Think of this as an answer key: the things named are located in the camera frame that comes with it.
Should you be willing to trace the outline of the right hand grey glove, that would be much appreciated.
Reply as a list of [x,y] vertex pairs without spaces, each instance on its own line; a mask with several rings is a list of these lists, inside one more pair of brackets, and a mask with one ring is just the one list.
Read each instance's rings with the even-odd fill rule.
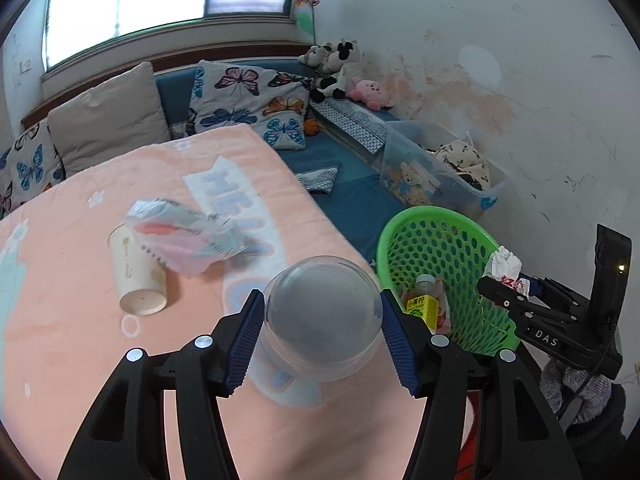
[[540,391],[547,400],[552,412],[556,414],[565,403],[580,389],[578,399],[582,407],[577,412],[574,424],[593,422],[600,416],[612,399],[614,384],[599,375],[589,378],[585,370],[575,370],[556,359],[550,359],[541,373]]

